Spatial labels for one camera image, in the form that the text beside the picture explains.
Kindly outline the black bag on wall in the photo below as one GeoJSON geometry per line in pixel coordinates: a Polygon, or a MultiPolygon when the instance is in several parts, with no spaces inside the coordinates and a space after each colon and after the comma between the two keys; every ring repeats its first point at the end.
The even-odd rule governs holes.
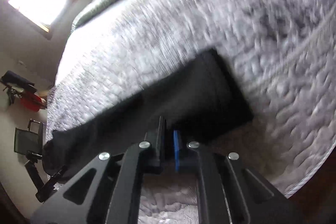
{"type": "Polygon", "coordinates": [[[16,73],[12,71],[7,71],[2,77],[1,77],[1,83],[3,84],[14,84],[20,88],[23,88],[24,90],[35,93],[37,89],[35,88],[35,84],[31,81],[21,77],[20,75],[17,75],[16,73]]]}

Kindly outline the white quilted mattress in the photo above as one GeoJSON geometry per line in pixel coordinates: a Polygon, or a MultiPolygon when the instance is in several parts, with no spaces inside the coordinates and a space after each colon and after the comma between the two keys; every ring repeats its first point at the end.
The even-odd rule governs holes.
{"type": "Polygon", "coordinates": [[[70,35],[48,141],[210,49],[250,122],[199,142],[194,171],[175,171],[173,157],[145,173],[145,137],[100,152],[32,223],[304,223],[289,198],[335,148],[335,0],[119,0],[70,35]]]}

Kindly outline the black pants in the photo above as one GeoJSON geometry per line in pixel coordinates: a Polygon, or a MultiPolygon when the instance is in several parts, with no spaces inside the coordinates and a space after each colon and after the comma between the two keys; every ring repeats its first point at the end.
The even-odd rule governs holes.
{"type": "Polygon", "coordinates": [[[69,180],[100,152],[124,153],[166,121],[164,158],[174,157],[173,132],[209,144],[253,119],[251,108],[216,50],[198,54],[176,72],[101,112],[83,125],[56,130],[43,147],[43,169],[61,167],[69,180]]]}

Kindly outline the red cloth on rack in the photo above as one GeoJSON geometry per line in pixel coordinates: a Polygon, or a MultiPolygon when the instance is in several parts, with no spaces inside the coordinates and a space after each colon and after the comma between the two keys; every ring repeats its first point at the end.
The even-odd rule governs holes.
{"type": "Polygon", "coordinates": [[[25,108],[33,112],[38,112],[39,110],[44,110],[47,108],[47,101],[32,93],[22,94],[20,96],[20,102],[25,108]]]}

